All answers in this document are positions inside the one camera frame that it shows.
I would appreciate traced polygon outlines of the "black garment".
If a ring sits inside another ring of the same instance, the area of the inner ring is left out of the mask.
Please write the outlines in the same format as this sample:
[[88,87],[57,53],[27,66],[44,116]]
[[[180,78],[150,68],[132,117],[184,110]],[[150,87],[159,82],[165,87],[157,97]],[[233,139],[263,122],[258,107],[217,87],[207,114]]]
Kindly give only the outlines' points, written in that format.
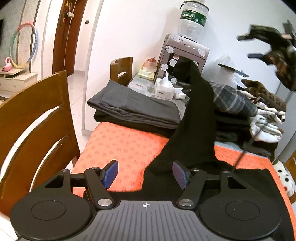
[[177,80],[191,82],[190,100],[175,133],[145,168],[142,184],[145,201],[176,202],[181,196],[182,190],[173,176],[174,161],[179,161],[188,169],[198,168],[209,174],[232,169],[231,165],[215,156],[216,106],[210,83],[201,77],[192,60],[176,64],[174,76]]

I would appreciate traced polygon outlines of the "dark clothes pile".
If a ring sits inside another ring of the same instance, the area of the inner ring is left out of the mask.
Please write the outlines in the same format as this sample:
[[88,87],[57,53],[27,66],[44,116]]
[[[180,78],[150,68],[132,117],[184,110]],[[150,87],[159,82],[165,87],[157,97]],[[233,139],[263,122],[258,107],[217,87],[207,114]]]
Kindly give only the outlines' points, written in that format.
[[[220,142],[233,142],[241,149],[244,149],[252,138],[249,131],[250,125],[248,117],[243,113],[231,114],[215,110],[216,121],[216,140]],[[248,152],[268,157],[272,162],[274,160],[274,151],[278,143],[266,143],[263,141],[254,141],[252,146],[247,149]]]

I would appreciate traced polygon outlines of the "folded dark grey clothes stack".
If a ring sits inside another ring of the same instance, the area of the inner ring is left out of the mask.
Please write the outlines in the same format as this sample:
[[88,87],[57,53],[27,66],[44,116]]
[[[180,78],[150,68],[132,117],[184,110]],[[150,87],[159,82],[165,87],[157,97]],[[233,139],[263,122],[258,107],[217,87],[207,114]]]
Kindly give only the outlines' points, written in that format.
[[94,119],[98,123],[114,123],[167,138],[181,121],[179,109],[172,101],[143,95],[112,80],[87,104],[95,109]]

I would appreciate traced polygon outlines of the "orange patterned table cloth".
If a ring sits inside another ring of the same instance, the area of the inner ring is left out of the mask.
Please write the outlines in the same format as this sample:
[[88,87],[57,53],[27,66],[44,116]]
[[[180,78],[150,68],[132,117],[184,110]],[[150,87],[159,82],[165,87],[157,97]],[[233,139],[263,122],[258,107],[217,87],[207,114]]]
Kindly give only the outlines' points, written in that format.
[[[83,173],[91,167],[102,168],[109,161],[117,160],[119,181],[114,181],[110,190],[138,191],[142,187],[145,168],[158,156],[168,140],[168,138],[153,133],[137,131],[108,122],[100,123],[90,135],[72,173]],[[220,143],[215,144],[214,149],[217,159],[229,164],[234,164],[240,154],[240,151]],[[269,170],[285,201],[295,235],[295,213],[285,188],[269,159],[246,154],[238,167]]]

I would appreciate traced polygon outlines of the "brown patterned garment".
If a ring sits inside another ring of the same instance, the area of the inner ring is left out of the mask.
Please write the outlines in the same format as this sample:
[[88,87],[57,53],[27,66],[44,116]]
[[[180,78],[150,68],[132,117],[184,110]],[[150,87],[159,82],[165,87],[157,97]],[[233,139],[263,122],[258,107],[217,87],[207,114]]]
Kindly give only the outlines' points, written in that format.
[[284,101],[275,94],[269,92],[261,82],[241,79],[241,83],[246,86],[245,90],[247,92],[253,96],[260,97],[268,107],[275,108],[277,111],[286,112],[287,106]]

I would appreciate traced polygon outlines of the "grey plaid garment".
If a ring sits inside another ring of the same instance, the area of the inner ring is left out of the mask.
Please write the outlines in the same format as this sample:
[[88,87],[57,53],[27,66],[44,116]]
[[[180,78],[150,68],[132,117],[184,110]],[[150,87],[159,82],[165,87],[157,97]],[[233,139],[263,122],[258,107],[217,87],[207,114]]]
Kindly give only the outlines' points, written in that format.
[[214,91],[214,103],[223,113],[244,114],[254,117],[257,106],[243,93],[225,84],[209,82]]

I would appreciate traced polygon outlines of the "white folded garment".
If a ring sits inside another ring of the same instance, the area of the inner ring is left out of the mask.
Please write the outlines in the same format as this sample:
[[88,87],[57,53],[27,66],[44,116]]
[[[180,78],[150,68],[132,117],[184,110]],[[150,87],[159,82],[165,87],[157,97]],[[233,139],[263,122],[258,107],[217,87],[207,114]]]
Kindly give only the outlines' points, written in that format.
[[268,107],[260,97],[255,97],[247,91],[240,90],[240,92],[257,106],[256,116],[249,118],[250,133],[253,139],[266,143],[278,143],[283,134],[279,125],[285,121],[285,112]]

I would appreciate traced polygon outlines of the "dalmatian spotted cushion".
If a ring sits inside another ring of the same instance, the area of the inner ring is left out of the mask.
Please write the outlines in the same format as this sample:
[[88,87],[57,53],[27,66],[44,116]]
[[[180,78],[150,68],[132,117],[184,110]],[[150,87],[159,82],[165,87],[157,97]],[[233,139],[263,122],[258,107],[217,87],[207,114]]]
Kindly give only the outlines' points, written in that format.
[[288,173],[281,161],[277,161],[275,164],[273,164],[273,167],[276,170],[288,197],[292,197],[295,194],[295,182],[291,174]]

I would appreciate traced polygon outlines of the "white tissue box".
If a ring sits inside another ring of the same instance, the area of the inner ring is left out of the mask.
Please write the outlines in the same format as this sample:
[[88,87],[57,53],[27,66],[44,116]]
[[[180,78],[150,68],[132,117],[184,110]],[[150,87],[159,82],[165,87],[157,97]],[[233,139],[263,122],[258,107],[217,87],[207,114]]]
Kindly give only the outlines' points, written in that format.
[[164,78],[157,78],[154,85],[154,94],[157,97],[172,100],[175,89],[173,84],[169,81],[169,75],[166,72]]

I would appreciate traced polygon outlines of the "clear water bottle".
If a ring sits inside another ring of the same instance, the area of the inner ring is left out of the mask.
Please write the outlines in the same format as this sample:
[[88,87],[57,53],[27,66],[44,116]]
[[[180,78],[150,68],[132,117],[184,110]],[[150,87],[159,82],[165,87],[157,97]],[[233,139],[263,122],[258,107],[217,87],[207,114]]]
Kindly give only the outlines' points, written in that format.
[[194,42],[198,42],[205,27],[210,9],[205,1],[184,1],[180,7],[182,10],[178,23],[178,35]]

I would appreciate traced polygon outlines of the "wooden chair near left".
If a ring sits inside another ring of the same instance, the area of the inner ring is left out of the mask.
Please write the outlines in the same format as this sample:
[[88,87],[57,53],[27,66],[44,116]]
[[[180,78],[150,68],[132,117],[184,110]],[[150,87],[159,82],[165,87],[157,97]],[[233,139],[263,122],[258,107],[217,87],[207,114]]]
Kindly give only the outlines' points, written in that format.
[[44,78],[1,104],[1,163],[23,132],[51,113],[25,137],[1,179],[1,213],[80,157],[66,71]]

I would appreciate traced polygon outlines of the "wooden chair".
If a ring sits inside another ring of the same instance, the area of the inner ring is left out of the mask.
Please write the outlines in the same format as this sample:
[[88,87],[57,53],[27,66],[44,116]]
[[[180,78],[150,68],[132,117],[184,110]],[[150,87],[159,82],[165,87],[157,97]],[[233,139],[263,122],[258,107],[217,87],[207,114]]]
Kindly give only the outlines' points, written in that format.
[[110,63],[110,79],[123,86],[132,80],[133,57],[115,59]]
[[23,132],[51,113],[25,137],[1,179],[1,213],[80,157],[66,71],[44,78],[1,104],[1,163]]

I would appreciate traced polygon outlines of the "water dispenser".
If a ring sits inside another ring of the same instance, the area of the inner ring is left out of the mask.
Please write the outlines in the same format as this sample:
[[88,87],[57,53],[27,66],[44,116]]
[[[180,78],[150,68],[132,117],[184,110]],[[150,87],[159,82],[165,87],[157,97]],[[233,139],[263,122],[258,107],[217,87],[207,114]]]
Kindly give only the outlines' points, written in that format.
[[162,79],[166,74],[174,87],[185,86],[186,83],[179,82],[174,76],[174,69],[177,63],[192,60],[202,72],[208,59],[210,49],[177,34],[168,34],[165,37],[159,59],[154,81]]

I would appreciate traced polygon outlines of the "wooden chair far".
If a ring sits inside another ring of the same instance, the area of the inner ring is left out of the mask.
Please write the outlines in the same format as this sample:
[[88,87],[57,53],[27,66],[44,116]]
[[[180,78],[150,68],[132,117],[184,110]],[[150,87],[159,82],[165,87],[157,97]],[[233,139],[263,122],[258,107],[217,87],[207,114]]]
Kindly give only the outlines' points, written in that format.
[[115,59],[110,63],[110,79],[123,86],[132,80],[133,57]]

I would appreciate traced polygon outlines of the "yellow box with toy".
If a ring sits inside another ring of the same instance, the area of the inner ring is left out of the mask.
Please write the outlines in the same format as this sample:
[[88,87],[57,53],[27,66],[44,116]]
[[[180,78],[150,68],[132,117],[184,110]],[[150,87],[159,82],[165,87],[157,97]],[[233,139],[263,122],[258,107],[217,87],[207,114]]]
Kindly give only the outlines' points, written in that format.
[[156,71],[157,71],[157,61],[156,61],[155,57],[153,57],[153,58],[147,59],[144,62],[144,64],[142,64],[142,66],[138,72],[138,75],[143,78],[153,80]]

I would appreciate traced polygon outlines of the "white cabinet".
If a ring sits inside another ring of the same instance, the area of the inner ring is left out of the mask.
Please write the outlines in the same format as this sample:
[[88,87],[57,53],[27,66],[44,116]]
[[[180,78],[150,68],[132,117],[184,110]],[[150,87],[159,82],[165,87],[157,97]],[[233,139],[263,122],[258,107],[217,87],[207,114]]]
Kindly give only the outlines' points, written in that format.
[[13,68],[8,72],[1,69],[1,101],[6,101],[11,96],[26,89],[37,82],[38,74],[27,72],[26,69]]

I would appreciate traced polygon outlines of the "pink toy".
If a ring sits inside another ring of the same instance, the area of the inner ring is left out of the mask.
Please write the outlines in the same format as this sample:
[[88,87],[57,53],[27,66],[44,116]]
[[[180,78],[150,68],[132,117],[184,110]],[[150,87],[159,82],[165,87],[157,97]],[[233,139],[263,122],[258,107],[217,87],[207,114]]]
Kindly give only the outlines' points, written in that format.
[[4,61],[3,72],[9,72],[12,70],[11,58],[7,57]]

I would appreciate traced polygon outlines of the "colourful hula hoop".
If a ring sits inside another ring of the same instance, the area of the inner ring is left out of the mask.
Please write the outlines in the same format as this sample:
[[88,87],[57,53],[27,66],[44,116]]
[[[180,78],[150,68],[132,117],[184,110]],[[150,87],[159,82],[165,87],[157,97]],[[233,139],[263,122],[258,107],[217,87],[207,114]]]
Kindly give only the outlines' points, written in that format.
[[10,40],[9,57],[14,68],[24,69],[35,57],[38,48],[38,32],[32,23],[21,24]]

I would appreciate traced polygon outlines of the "brown wooden door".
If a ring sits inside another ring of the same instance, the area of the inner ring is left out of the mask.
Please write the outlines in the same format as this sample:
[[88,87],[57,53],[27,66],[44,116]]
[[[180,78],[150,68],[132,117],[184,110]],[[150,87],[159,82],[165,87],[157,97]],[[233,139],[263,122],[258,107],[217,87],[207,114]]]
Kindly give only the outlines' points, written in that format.
[[52,73],[67,71],[67,75],[74,73],[75,57],[79,31],[86,0],[63,1],[57,23]]

